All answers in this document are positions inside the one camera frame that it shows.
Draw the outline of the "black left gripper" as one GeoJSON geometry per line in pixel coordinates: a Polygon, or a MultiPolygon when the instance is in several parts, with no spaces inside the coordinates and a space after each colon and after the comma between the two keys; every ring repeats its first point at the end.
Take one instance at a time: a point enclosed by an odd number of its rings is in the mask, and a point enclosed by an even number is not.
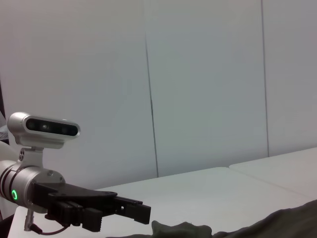
{"type": "Polygon", "coordinates": [[[67,183],[40,183],[31,186],[30,209],[47,212],[45,218],[63,227],[82,226],[91,232],[101,230],[104,214],[116,214],[149,224],[151,207],[142,201],[118,197],[115,192],[90,190],[67,183]]]}

